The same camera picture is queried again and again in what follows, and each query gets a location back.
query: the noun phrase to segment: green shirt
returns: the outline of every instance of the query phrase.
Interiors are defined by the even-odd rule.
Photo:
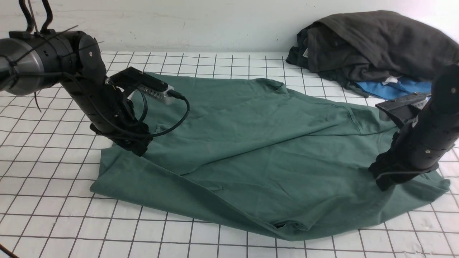
[[[91,191],[196,219],[298,241],[380,224],[448,191],[430,172],[381,192],[368,166],[397,130],[374,107],[307,96],[268,79],[151,74],[191,104],[184,123],[143,157],[102,150]],[[141,96],[133,96],[136,115]],[[152,132],[185,103],[148,100]]]

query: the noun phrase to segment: cable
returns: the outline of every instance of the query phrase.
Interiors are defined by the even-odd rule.
[[[142,115],[140,116],[139,120],[138,120],[136,123],[134,123],[134,124],[132,124],[132,125],[130,125],[130,126],[137,126],[137,125],[143,123],[143,121],[144,121],[145,118],[146,118],[146,114],[148,113],[148,103],[147,103],[147,101],[146,101],[145,94],[144,94],[143,92],[141,92],[141,91],[139,91],[139,92],[140,92],[140,94],[142,95],[142,100],[143,100],[143,102],[144,102],[144,109],[143,109],[143,111],[142,111]]]
[[[49,77],[49,76],[64,76],[68,79],[70,79],[71,81],[73,81],[79,88],[82,92],[84,92],[84,88],[80,85],[79,81],[71,74],[69,73],[66,73],[66,72],[56,72],[56,73],[20,73],[18,74],[18,76],[46,76],[46,77]],[[171,96],[171,97],[174,97],[174,98],[177,98],[177,99],[181,99],[183,101],[185,101],[186,103],[186,112],[185,112],[185,115],[183,115],[182,119],[180,119],[180,121],[178,121],[174,126],[172,126],[171,128],[167,129],[167,130],[164,130],[162,132],[159,132],[157,134],[138,134],[138,133],[132,133],[132,132],[129,132],[129,131],[126,131],[118,126],[116,126],[115,124],[113,124],[111,121],[109,121],[104,115],[102,115],[102,113],[100,112],[100,110],[97,108],[96,105],[94,105],[94,102],[92,101],[92,99],[90,99],[86,94],[84,95],[86,97],[86,99],[89,101],[89,103],[91,103],[91,105],[93,106],[94,110],[96,111],[96,113],[107,123],[109,124],[110,126],[112,126],[114,129],[118,130],[119,132],[122,132],[122,133],[125,133],[127,135],[130,135],[132,137],[137,137],[137,138],[154,138],[154,137],[158,137],[158,136],[161,136],[161,135],[165,135],[167,133],[170,133],[171,131],[173,131],[174,129],[176,129],[179,125],[181,125],[183,123],[183,121],[185,121],[185,119],[188,117],[188,114],[190,113],[190,103],[188,102],[188,100],[185,98],[185,96],[181,95],[179,92],[175,91],[175,90],[170,90],[168,91],[168,94]]]
[[[402,172],[383,172],[381,174],[379,174],[375,180],[378,180],[380,179],[382,176],[384,175],[393,175],[393,174],[422,174],[420,172],[417,172],[417,171],[402,171]]]
[[[19,0],[19,6],[20,6],[20,8],[22,10],[22,13],[24,14],[24,17],[26,18],[26,21],[27,21],[27,29],[26,29],[26,31],[28,33],[31,33],[34,30],[34,25],[33,25],[33,22],[32,22],[32,16],[30,15],[30,12],[28,11],[28,9],[26,7],[25,0]]]
[[[104,42],[105,42],[105,41],[100,41],[100,42],[92,43],[92,44],[90,44],[90,45],[87,45],[86,47],[82,47],[82,48],[80,48],[80,49],[77,49],[77,50],[75,50],[74,52],[70,52],[70,53],[66,54],[65,56],[60,56],[60,58],[64,58],[64,57],[67,57],[67,56],[70,56],[70,55],[76,55],[76,54],[78,54],[77,52],[80,52],[81,50],[90,48],[90,47],[92,47],[92,46],[95,46],[95,45],[98,45],[98,44],[104,43]]]
[[[53,21],[53,11],[51,10],[51,6],[48,0],[41,0],[41,1],[46,11],[46,21],[41,26],[41,33],[45,33],[48,30],[48,26]]]
[[[185,101],[186,103],[186,112],[185,112],[185,115],[183,115],[182,119],[180,119],[180,121],[178,121],[174,126],[172,126],[171,128],[167,129],[167,130],[164,130],[162,132],[159,132],[157,134],[153,134],[151,135],[152,137],[158,137],[158,136],[161,136],[161,135],[165,135],[165,134],[168,134],[170,132],[172,132],[174,129],[176,129],[179,125],[181,125],[183,123],[183,121],[185,121],[185,119],[188,117],[188,114],[190,113],[190,103],[188,102],[188,99],[185,98],[185,96],[183,96],[182,94],[180,94],[179,92],[175,91],[175,90],[170,90],[168,91],[168,94],[176,99],[180,99],[180,100],[183,100]]]
[[[32,22],[34,23],[35,31],[38,32],[37,21],[35,20],[34,10],[32,9],[32,3],[30,2],[30,0],[27,1],[29,3],[30,14],[32,15]]]
[[[17,255],[13,254],[10,250],[8,250],[2,244],[0,244],[0,250],[4,252],[6,255],[8,255],[8,257],[10,258],[19,258]]]
[[[24,57],[26,57],[28,54],[34,52],[35,50],[37,50],[39,47],[41,47],[41,46],[44,45],[45,43],[49,43],[49,40],[50,40],[50,39],[56,38],[56,37],[58,37],[59,35],[61,35],[62,33],[67,32],[67,31],[69,31],[69,30],[71,30],[71,29],[74,29],[74,28],[76,28],[76,27],[78,27],[78,25],[73,26],[73,27],[71,27],[71,28],[68,28],[68,29],[66,29],[66,30],[64,30],[64,31],[61,31],[61,32],[59,32],[59,33],[56,33],[56,34],[52,35],[49,39],[43,38],[43,39],[44,39],[43,42],[41,42],[40,44],[36,45],[36,46],[33,47],[31,50],[25,52],[20,58],[18,58],[17,60],[15,60],[14,63],[17,64],[17,62],[21,61],[21,60],[22,60]]]
[[[40,111],[41,113],[40,106],[38,105],[37,92],[34,92],[34,99],[35,99],[35,104],[37,105],[38,111]]]
[[[6,85],[13,81],[16,78],[16,74],[10,75],[8,78],[6,78],[1,84],[0,84],[0,90],[3,90],[3,88],[6,87]]]

